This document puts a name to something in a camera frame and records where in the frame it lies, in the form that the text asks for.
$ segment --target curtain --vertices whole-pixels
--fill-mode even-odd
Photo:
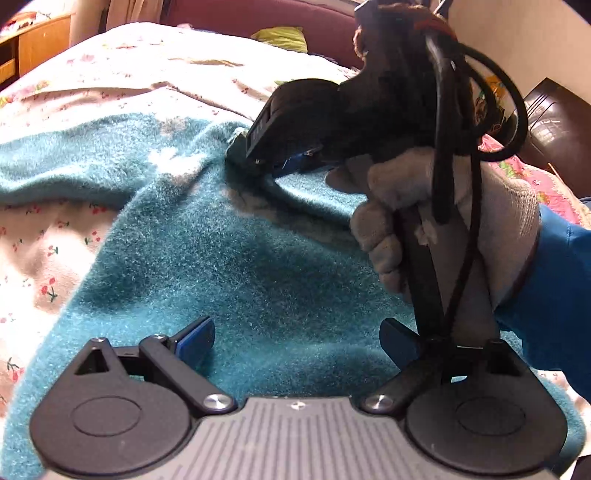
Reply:
[[[107,30],[132,22],[160,23],[164,0],[111,0]]]

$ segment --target blue sleeve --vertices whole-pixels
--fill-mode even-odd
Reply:
[[[542,227],[529,275],[497,319],[523,342],[540,370],[562,370],[591,401],[591,231],[541,206]]]

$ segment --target wooden cabinet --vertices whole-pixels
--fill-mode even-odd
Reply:
[[[70,14],[60,15],[0,37],[0,90],[70,44]]]
[[[68,48],[70,16],[42,22],[18,37],[18,73],[22,76]]]

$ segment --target ribbed gray surface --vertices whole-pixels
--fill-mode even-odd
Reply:
[[[44,480],[62,479],[49,475]],[[425,460],[395,421],[348,398],[252,398],[203,420],[187,447],[137,480],[460,480]],[[541,472],[527,480],[552,480]]]

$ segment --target dark brown leather chair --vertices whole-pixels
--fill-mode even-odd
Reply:
[[[524,163],[549,170],[579,197],[591,196],[591,105],[546,78],[526,97],[529,133],[519,152]]]

